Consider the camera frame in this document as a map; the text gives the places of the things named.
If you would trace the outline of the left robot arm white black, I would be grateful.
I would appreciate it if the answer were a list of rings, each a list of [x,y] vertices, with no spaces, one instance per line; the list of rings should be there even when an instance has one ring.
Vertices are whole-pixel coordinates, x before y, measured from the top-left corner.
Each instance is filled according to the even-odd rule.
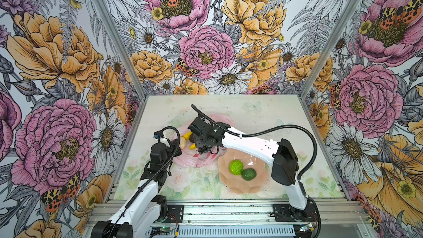
[[[143,238],[150,226],[167,214],[167,199],[159,195],[171,175],[173,158],[181,153],[179,131],[167,126],[154,133],[150,162],[129,200],[107,221],[98,221],[91,238]]]

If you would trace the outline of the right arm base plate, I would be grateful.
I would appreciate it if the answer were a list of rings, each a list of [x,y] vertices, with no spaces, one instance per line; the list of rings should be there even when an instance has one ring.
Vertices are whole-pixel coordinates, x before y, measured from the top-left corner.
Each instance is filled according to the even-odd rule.
[[[290,204],[274,204],[270,217],[276,222],[317,222],[320,219],[316,207],[308,203],[304,210],[292,207]]]

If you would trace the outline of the yellow fake lemon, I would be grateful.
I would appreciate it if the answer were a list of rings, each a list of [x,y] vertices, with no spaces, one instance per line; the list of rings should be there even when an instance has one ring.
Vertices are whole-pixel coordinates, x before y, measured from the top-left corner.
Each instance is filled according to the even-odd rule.
[[[191,135],[192,135],[192,132],[191,132],[191,131],[189,131],[189,132],[187,132],[186,134],[184,134],[182,137],[183,137],[185,140],[189,141],[189,140],[190,140]]]

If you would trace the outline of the pink scalloped bowl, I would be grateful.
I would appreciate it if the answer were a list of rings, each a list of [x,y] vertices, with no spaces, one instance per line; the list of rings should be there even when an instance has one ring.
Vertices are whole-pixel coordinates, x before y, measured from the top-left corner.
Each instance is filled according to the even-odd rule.
[[[269,172],[263,160],[244,152],[227,149],[219,157],[219,179],[236,194],[260,192],[269,179]]]

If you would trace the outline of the green fake lime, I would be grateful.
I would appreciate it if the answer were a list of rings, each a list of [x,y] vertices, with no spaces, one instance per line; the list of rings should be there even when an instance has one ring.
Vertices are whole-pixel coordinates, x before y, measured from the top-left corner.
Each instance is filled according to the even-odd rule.
[[[243,171],[243,163],[240,160],[232,160],[229,164],[229,172],[233,175],[241,175]]]

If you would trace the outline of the pink plastic bag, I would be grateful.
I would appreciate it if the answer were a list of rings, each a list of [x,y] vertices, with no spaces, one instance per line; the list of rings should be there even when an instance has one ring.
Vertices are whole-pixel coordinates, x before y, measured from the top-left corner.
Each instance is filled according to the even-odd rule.
[[[171,124],[175,124],[176,128],[178,129],[181,135],[181,146],[185,146],[182,148],[182,154],[173,158],[174,163],[181,167],[193,167],[193,168],[200,168],[205,166],[210,166],[215,164],[219,157],[226,153],[226,148],[222,147],[213,147],[211,151],[205,151],[203,149],[198,149],[192,147],[193,142],[190,141],[189,136],[186,135],[190,133],[188,130],[188,126],[194,120],[194,117],[189,117],[186,119],[184,123],[173,121]]]

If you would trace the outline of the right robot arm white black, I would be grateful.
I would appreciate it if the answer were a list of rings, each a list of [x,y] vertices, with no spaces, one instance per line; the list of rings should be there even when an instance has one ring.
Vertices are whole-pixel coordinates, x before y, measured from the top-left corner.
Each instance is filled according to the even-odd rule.
[[[277,130],[295,129],[304,132],[313,145],[313,155],[306,167],[299,169],[296,152],[287,139],[265,140],[259,136]],[[263,132],[246,134],[228,124],[215,122],[210,118],[196,117],[188,126],[193,133],[197,148],[230,148],[261,159],[272,167],[271,178],[286,189],[289,204],[278,213],[287,221],[305,221],[311,214],[310,199],[306,196],[301,177],[314,163],[317,156],[317,142],[307,129],[297,125],[281,125]]]

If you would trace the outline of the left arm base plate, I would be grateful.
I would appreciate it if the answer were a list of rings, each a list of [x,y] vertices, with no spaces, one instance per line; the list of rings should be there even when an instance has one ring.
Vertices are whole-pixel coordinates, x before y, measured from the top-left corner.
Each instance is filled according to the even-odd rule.
[[[180,224],[184,219],[184,205],[168,205],[166,211],[162,210],[159,214],[159,218],[155,223],[166,223],[166,224]]]

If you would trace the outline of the beige fake potato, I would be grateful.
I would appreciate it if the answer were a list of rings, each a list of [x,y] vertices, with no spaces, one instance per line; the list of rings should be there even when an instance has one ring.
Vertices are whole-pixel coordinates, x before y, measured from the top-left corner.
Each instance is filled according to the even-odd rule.
[[[181,137],[181,139],[180,139],[180,143],[179,143],[179,147],[180,147],[180,149],[181,150],[183,150],[183,149],[185,149],[185,147],[186,147],[186,139],[184,138],[184,137]]]

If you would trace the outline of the dark green fake fruit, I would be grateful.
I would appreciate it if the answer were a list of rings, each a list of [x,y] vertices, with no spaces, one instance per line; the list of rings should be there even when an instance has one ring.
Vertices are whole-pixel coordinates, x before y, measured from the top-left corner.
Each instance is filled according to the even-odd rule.
[[[251,181],[253,179],[255,179],[257,176],[257,172],[255,169],[253,168],[248,168],[248,169],[244,169],[241,172],[241,177],[245,180],[245,181]]]

